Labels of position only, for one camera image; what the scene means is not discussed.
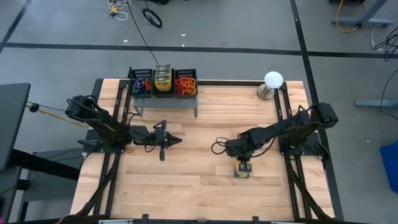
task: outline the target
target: white spherical lamp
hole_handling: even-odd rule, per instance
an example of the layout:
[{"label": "white spherical lamp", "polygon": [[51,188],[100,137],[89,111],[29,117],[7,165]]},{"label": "white spherical lamp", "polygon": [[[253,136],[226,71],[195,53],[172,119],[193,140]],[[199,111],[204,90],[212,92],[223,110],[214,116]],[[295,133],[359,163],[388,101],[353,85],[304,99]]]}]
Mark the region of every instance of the white spherical lamp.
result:
[{"label": "white spherical lamp", "polygon": [[257,89],[257,95],[263,100],[272,99],[275,95],[275,90],[282,86],[284,78],[279,72],[269,72],[264,77],[265,84],[262,84]]}]

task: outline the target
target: white ball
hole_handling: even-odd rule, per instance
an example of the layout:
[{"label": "white ball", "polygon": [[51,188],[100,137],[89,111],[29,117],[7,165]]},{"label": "white ball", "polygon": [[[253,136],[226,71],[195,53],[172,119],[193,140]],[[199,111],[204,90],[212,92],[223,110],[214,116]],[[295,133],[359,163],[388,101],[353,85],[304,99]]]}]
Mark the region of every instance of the white ball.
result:
[{"label": "white ball", "polygon": [[284,83],[284,78],[279,72],[269,72],[265,75],[264,81],[271,88],[279,88]]}]

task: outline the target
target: colorful cables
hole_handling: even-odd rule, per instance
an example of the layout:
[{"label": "colorful cables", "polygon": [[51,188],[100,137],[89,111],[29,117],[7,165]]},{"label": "colorful cables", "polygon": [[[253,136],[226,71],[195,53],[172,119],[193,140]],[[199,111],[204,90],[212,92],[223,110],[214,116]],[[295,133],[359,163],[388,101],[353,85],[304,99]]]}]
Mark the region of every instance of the colorful cables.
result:
[{"label": "colorful cables", "polygon": [[150,91],[150,79],[149,78],[138,78],[134,81],[133,92],[135,95],[149,94]]},{"label": "colorful cables", "polygon": [[195,88],[196,80],[194,78],[178,78],[175,80],[176,91],[178,95],[194,95],[197,93]]}]

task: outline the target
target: yellow cable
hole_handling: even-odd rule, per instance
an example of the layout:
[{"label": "yellow cable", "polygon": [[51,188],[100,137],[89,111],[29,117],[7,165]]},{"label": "yellow cable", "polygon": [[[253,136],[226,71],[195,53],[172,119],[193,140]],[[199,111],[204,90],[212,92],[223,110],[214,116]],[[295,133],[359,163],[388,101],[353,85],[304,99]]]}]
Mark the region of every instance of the yellow cable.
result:
[{"label": "yellow cable", "polygon": [[343,2],[344,2],[344,0],[341,0],[340,5],[338,6],[337,15],[336,15],[336,26],[337,26],[337,29],[342,32],[352,32],[352,31],[358,29],[359,27],[355,27],[354,29],[350,29],[350,30],[342,30],[342,29],[340,29],[340,26],[338,25],[338,15],[340,14],[340,9],[341,9],[341,6],[343,5]]},{"label": "yellow cable", "polygon": [[76,122],[73,122],[73,121],[69,121],[69,120],[67,120],[67,119],[65,119],[65,118],[63,118],[63,117],[61,117],[59,115],[56,115],[55,113],[49,112],[49,111],[45,111],[45,110],[39,109],[38,112],[43,113],[43,114],[48,114],[50,116],[53,116],[53,117],[58,118],[58,119],[61,119],[63,121],[66,121],[66,122],[68,122],[70,124],[73,124],[73,125],[81,127],[81,128],[89,128],[89,126],[87,126],[87,125],[82,125],[82,124],[79,124],[79,123],[76,123]]}]

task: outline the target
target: blue object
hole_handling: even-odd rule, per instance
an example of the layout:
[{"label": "blue object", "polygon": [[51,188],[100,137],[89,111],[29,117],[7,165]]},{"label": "blue object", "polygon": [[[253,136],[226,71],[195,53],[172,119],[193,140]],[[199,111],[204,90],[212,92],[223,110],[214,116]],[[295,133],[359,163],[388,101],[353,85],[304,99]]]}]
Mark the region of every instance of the blue object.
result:
[{"label": "blue object", "polygon": [[398,140],[394,144],[381,147],[380,153],[391,190],[398,193]]},{"label": "blue object", "polygon": [[135,82],[134,82],[134,94],[135,95],[141,95],[144,94],[145,92],[145,83],[144,83],[144,79],[143,78],[138,78]]}]

